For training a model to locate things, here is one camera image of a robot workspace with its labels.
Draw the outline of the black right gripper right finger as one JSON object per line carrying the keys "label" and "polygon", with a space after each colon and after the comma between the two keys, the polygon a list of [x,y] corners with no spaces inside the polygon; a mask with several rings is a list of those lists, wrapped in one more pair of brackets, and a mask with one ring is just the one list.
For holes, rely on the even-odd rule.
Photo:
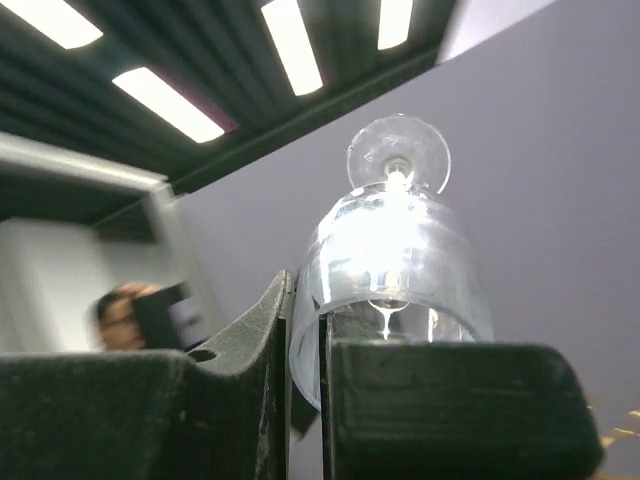
{"label": "black right gripper right finger", "polygon": [[328,479],[587,479],[604,459],[549,346],[386,341],[344,310],[318,330]]}

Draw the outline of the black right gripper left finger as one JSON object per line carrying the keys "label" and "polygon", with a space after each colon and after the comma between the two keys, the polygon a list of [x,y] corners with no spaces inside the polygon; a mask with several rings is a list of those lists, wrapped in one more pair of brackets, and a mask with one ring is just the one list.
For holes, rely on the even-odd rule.
{"label": "black right gripper left finger", "polygon": [[6,353],[5,479],[284,479],[290,272],[197,349]]}

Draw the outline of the clear wine glass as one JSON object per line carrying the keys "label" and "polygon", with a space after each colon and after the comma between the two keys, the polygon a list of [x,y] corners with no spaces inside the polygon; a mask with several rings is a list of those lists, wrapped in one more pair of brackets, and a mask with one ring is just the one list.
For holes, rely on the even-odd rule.
{"label": "clear wine glass", "polygon": [[322,317],[374,341],[494,337],[473,248],[442,199],[451,154],[441,133],[405,114],[378,119],[353,138],[347,173],[352,189],[316,227],[296,286],[289,362],[314,407]]}

